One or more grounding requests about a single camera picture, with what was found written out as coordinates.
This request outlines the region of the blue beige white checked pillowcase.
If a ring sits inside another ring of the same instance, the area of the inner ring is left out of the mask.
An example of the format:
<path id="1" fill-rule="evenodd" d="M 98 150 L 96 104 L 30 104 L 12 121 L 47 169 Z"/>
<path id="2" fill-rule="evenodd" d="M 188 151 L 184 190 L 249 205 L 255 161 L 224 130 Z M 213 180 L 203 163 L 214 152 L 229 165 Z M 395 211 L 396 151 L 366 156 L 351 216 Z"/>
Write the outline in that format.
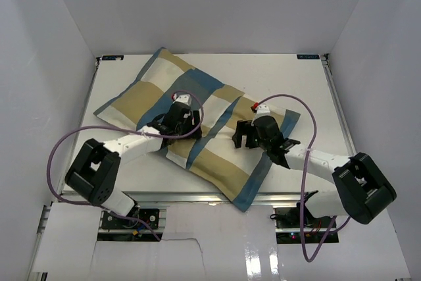
<path id="1" fill-rule="evenodd" d="M 169 110 L 177 90 L 186 90 L 204 108 L 202 137 L 176 140 L 159 154 L 215 185 L 242 212 L 255 199 L 272 162 L 263 150 L 235 148 L 232 136 L 239 120 L 251 120 L 255 99 L 221 82 L 161 47 L 134 81 L 94 115 L 118 128 L 139 130 Z"/>

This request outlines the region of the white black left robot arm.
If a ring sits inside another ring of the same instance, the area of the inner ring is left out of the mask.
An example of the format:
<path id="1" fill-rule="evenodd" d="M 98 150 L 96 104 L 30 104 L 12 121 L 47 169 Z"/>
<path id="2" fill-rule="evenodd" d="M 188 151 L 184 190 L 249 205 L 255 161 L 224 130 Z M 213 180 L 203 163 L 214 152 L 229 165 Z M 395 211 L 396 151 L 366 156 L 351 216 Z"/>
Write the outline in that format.
<path id="1" fill-rule="evenodd" d="M 115 187 L 123 162 L 164 149 L 176 140 L 201 138 L 201 112 L 180 101 L 171 104 L 165 114 L 156 116 L 135 134 L 99 142 L 84 142 L 65 176 L 65 184 L 87 202 L 116 214 L 123 227 L 131 228 L 139 220 L 137 203 Z"/>

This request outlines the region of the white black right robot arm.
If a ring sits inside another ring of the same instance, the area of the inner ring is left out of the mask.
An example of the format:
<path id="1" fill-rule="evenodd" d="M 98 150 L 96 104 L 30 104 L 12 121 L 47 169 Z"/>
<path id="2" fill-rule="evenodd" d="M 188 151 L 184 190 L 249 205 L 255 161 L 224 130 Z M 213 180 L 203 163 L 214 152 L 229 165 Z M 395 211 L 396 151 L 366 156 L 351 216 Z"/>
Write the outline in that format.
<path id="1" fill-rule="evenodd" d="M 236 148 L 241 147 L 243 137 L 247 148 L 262 149 L 275 165 L 293 170 L 307 166 L 308 173 L 333 183 L 339 209 L 361 224 L 369 224 L 397 198 L 394 187 L 366 153 L 348 157 L 311 150 L 306 163 L 305 146 L 284 137 L 270 115 L 237 121 L 232 136 Z"/>

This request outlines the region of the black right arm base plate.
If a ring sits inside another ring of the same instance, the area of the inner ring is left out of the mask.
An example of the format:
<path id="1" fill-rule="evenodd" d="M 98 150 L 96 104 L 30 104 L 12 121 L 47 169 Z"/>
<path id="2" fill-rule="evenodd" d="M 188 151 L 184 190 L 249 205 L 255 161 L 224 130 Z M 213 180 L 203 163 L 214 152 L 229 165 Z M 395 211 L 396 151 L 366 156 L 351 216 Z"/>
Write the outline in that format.
<path id="1" fill-rule="evenodd" d="M 276 228 L 296 228 L 300 226 L 300 209 L 299 207 L 282 207 L 274 209 L 274 213 L 270 215 L 270 219 L 276 222 Z M 304 208 L 303 227 L 306 232 L 315 232 L 322 228 L 327 228 L 330 224 L 331 217 L 314 217 L 307 208 Z"/>

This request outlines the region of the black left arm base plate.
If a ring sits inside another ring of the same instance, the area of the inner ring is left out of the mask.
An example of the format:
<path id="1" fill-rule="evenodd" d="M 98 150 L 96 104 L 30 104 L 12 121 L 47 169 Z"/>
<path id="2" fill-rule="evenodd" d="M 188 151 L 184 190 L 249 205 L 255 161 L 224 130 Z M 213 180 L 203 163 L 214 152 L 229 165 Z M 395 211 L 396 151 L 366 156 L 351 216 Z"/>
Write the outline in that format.
<path id="1" fill-rule="evenodd" d="M 129 215 L 132 218 L 139 218 L 151 229 L 155 230 L 159 227 L 159 209 L 136 209 L 134 214 Z M 103 212 L 103 219 L 101 220 L 100 228 L 103 230 L 123 230 L 123 229 L 138 229 L 145 228 L 144 224 L 136 220 L 128 220 L 116 217 L 110 211 Z"/>

